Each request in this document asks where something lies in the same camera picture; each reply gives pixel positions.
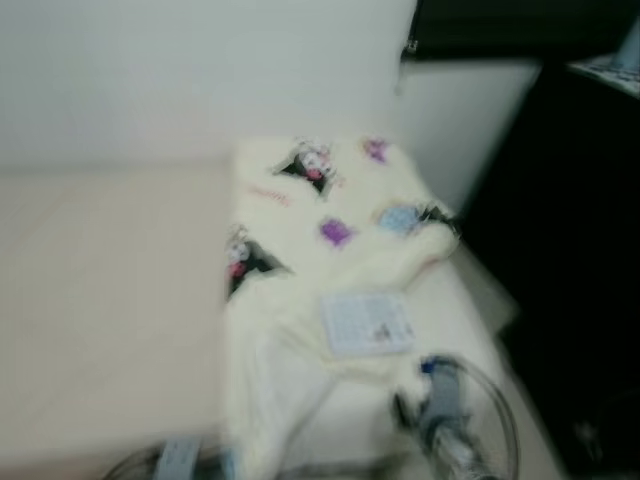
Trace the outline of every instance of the white bedsheet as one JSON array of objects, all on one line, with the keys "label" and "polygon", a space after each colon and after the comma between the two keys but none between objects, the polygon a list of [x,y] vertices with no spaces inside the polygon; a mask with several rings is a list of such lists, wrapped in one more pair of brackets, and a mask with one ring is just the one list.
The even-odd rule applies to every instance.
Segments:
[{"label": "white bedsheet", "polygon": [[[335,360],[319,317],[320,297],[400,290],[425,264],[455,248],[446,208],[411,160],[394,145],[380,148],[373,155],[363,139],[309,144],[268,138],[242,144],[234,159],[227,391],[242,479],[277,471],[290,435],[338,376],[384,385],[405,358]],[[274,370],[262,376],[261,364],[279,361],[277,349],[269,350],[274,357],[260,347],[273,342],[286,344],[289,358],[305,365],[304,381]],[[293,394],[305,390],[315,395]],[[265,400],[271,398],[284,400]]]},{"label": "white bedsheet", "polygon": [[[497,385],[502,384],[497,351],[449,260],[425,271],[406,290],[406,295],[416,334],[414,351],[402,356],[389,381],[340,379],[321,407],[311,413],[288,442],[281,469],[343,462],[367,465],[392,454],[415,450],[415,445],[394,425],[390,400],[398,390],[414,400],[425,398],[430,385],[418,374],[420,360],[425,356],[449,353],[463,357]],[[464,404],[469,412],[482,417],[483,409],[491,408],[487,397],[477,388],[467,386],[465,391],[468,397]]]}]

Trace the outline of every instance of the bed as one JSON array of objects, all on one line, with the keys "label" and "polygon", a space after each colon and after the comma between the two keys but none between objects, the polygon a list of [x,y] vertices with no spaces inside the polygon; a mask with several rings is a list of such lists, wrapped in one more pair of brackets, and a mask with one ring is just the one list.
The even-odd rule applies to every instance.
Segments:
[{"label": "bed", "polygon": [[[239,478],[375,462],[409,448],[388,402],[426,393],[422,355],[499,382],[457,226],[397,146],[256,138],[225,165],[0,172],[0,473],[101,478],[184,434]],[[416,348],[336,360],[319,298],[370,290],[405,292]]]},{"label": "bed", "polygon": [[[456,222],[397,146],[257,138],[239,146],[234,169],[227,394],[239,478],[404,451],[389,401],[399,387],[424,395],[421,355],[453,351],[497,370],[464,287],[442,264]],[[320,299],[380,290],[411,293],[417,348],[336,359]]]},{"label": "bed", "polygon": [[220,427],[229,179],[223,163],[0,171],[0,476],[90,456],[79,477],[32,478],[97,478]]}]

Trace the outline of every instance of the cable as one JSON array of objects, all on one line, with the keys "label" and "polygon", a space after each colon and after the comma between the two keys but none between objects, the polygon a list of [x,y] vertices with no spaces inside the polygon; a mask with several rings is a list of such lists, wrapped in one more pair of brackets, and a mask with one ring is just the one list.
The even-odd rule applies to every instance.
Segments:
[{"label": "cable", "polygon": [[[116,464],[101,480],[147,480],[153,477],[164,445],[156,445],[137,451]],[[222,452],[218,447],[205,448],[200,451],[196,472],[205,469],[222,469]]]},{"label": "cable", "polygon": [[500,417],[500,423],[505,433],[507,443],[507,480],[517,480],[520,474],[520,442],[518,440],[515,418],[504,394],[486,373],[468,360],[450,355],[445,355],[440,358],[448,360],[451,364],[455,365],[457,369],[465,372],[476,380],[493,401],[498,416]]}]

